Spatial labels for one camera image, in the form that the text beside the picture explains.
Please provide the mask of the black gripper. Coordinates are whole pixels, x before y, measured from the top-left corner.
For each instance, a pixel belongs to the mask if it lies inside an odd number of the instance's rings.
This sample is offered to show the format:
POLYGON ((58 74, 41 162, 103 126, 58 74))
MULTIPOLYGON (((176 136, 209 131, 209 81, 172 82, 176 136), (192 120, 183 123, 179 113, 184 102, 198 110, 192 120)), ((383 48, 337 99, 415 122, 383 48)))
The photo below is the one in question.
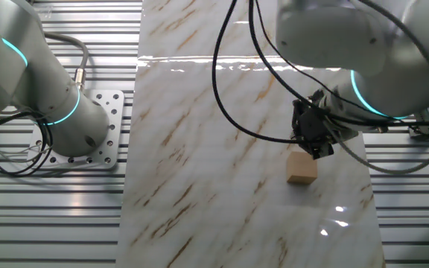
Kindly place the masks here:
POLYGON ((300 147, 305 152, 312 153, 314 160, 333 155, 332 144, 337 142, 324 125, 322 115, 318 115, 313 107, 299 99, 292 104, 291 139, 300 141, 300 147))

